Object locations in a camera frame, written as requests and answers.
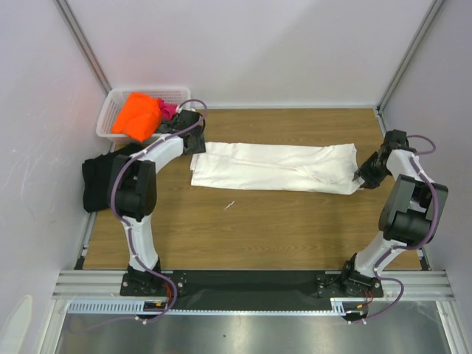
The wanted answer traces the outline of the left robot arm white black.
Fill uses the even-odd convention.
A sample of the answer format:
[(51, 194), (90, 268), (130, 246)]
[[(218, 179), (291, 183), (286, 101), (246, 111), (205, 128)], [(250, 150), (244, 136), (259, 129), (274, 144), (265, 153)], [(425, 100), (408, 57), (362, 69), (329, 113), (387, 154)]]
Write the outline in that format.
[(149, 145), (129, 156), (118, 154), (112, 163), (108, 199), (126, 234), (130, 254), (121, 294), (154, 295), (164, 279), (153, 242), (152, 213), (157, 203), (156, 177), (172, 160), (206, 151), (204, 115), (179, 109), (163, 124)]

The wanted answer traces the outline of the white Coca-Cola t-shirt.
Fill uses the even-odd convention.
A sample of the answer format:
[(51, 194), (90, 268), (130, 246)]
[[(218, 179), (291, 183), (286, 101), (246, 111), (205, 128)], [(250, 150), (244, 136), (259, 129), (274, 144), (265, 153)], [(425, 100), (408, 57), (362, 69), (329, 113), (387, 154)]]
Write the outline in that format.
[(228, 190), (275, 190), (352, 195), (361, 188), (353, 143), (325, 147), (206, 143), (194, 155), (191, 185)]

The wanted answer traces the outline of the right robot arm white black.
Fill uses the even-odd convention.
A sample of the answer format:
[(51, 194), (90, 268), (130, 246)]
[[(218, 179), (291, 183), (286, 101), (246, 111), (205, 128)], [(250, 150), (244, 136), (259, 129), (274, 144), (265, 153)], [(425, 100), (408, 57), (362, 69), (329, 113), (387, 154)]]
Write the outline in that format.
[(373, 190), (387, 176), (395, 180), (378, 221), (378, 234), (341, 271), (341, 291), (352, 297), (376, 292), (381, 272), (399, 254), (416, 250), (434, 237), (448, 188), (434, 182), (420, 164), (421, 152), (409, 145), (407, 132), (391, 130), (383, 143), (355, 172), (353, 180)]

